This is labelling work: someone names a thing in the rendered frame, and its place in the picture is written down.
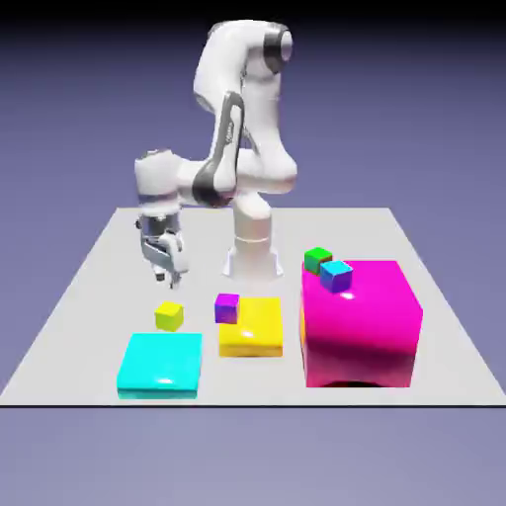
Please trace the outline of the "small yellow cube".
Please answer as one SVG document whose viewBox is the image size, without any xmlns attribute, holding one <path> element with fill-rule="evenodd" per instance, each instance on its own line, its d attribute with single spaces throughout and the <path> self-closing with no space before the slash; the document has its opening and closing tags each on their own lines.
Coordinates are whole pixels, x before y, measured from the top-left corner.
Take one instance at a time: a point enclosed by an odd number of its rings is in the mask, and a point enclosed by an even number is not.
<svg viewBox="0 0 506 506">
<path fill-rule="evenodd" d="M 155 312 L 155 325 L 159 330 L 176 332 L 184 321 L 184 307 L 172 301 L 164 301 Z"/>
</svg>

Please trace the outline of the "large cyan box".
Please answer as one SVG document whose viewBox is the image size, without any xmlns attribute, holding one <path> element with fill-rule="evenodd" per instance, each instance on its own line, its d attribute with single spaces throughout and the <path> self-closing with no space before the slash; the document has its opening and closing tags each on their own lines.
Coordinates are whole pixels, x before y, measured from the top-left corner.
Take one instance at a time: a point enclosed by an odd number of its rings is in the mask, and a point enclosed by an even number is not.
<svg viewBox="0 0 506 506">
<path fill-rule="evenodd" d="M 117 374 L 119 398 L 196 398 L 202 340 L 201 333 L 133 333 Z"/>
</svg>

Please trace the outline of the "small purple cube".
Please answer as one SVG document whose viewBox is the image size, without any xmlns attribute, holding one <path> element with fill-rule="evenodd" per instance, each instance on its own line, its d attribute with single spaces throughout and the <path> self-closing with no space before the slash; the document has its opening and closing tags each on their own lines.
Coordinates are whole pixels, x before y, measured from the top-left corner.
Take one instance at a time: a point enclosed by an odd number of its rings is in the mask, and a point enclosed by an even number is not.
<svg viewBox="0 0 506 506">
<path fill-rule="evenodd" d="M 220 293 L 214 302 L 214 321 L 216 323 L 236 324 L 240 296 L 238 294 Z"/>
</svg>

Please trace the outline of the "small green cube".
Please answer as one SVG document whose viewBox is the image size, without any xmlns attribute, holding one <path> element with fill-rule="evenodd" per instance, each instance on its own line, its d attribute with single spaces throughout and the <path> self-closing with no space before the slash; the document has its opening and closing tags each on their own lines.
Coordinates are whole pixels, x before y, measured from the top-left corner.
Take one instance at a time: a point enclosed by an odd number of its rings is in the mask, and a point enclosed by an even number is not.
<svg viewBox="0 0 506 506">
<path fill-rule="evenodd" d="M 322 263 L 333 260 L 333 254 L 322 247 L 313 247 L 304 252 L 303 266 L 304 269 L 316 276 L 320 273 Z"/>
</svg>

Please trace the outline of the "small blue cube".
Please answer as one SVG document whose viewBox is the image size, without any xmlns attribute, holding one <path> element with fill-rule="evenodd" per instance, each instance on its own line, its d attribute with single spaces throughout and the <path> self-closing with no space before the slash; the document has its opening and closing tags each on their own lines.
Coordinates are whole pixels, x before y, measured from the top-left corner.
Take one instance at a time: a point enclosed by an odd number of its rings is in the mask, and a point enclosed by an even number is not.
<svg viewBox="0 0 506 506">
<path fill-rule="evenodd" d="M 352 285 L 353 268 L 341 260 L 320 265 L 320 284 L 331 293 L 341 293 Z"/>
</svg>

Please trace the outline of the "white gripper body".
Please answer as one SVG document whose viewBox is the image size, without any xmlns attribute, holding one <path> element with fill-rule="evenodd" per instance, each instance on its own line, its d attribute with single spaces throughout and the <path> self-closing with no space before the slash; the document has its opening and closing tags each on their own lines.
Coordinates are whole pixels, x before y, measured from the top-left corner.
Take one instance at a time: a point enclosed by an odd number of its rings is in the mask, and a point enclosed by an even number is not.
<svg viewBox="0 0 506 506">
<path fill-rule="evenodd" d="M 165 279 L 173 273 L 181 276 L 189 271 L 189 260 L 181 232 L 165 231 L 159 236 L 140 233 L 141 251 L 151 265 L 165 270 Z"/>
</svg>

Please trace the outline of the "large magenta box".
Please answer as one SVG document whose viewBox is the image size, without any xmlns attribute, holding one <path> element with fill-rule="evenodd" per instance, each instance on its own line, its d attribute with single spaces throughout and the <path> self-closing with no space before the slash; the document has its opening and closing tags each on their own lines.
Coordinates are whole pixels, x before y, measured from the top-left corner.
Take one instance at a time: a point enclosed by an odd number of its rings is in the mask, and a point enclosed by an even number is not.
<svg viewBox="0 0 506 506">
<path fill-rule="evenodd" d="M 352 285 L 333 294 L 301 271 L 299 336 L 305 384 L 409 387 L 423 309 L 394 260 L 349 260 Z"/>
</svg>

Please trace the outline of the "large yellow box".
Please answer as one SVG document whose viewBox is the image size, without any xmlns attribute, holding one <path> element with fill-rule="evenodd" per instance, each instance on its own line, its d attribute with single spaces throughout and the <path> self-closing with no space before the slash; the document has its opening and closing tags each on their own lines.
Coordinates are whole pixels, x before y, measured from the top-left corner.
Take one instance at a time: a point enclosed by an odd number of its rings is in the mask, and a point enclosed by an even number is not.
<svg viewBox="0 0 506 506">
<path fill-rule="evenodd" d="M 221 357 L 282 357 L 281 300 L 278 297 L 242 297 L 237 322 L 218 326 L 218 348 Z"/>
</svg>

